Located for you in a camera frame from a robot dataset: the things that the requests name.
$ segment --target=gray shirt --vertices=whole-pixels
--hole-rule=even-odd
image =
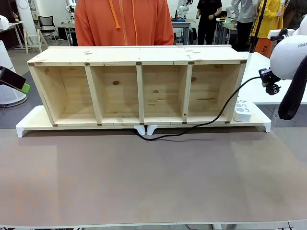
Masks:
[[[257,0],[235,0],[233,4],[235,9],[235,20],[241,23],[253,22],[257,12],[257,4]]]

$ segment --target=orange pants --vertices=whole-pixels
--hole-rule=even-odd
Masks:
[[[273,43],[267,38],[258,38],[258,42],[255,51],[270,58],[272,52]]]

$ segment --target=black office chair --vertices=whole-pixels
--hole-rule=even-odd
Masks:
[[[39,25],[41,27],[40,31],[42,32],[42,34],[43,35],[48,34],[45,37],[54,36],[54,40],[56,40],[56,37],[54,35],[54,32],[55,32],[58,35],[58,38],[59,38],[59,34],[57,32],[57,28],[56,28],[55,24],[53,23],[53,16],[50,16],[50,17],[39,16],[38,17],[38,21],[39,21]]]

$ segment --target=black pole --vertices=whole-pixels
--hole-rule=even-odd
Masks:
[[[267,5],[267,0],[264,0],[263,6],[262,6],[262,9],[261,9],[261,12],[260,12],[260,16],[259,16],[257,28],[256,28],[256,31],[255,31],[254,41],[253,41],[252,44],[250,44],[250,47],[249,47],[250,53],[253,53],[254,50],[255,50],[256,43],[257,43],[257,37],[258,37],[258,34],[259,34],[259,30],[260,30],[261,22],[262,22],[262,19],[263,19],[263,16],[264,16],[264,10],[265,10],[266,5]]]

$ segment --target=black pants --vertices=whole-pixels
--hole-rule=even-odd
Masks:
[[[208,19],[206,21],[200,22],[198,26],[198,45],[204,44],[205,37],[207,45],[212,45],[215,28],[216,20],[214,18],[212,20]]]
[[[237,51],[245,51],[245,45],[248,41],[250,30],[253,26],[253,22],[251,23],[241,23],[238,22],[236,29],[238,31],[238,45]]]

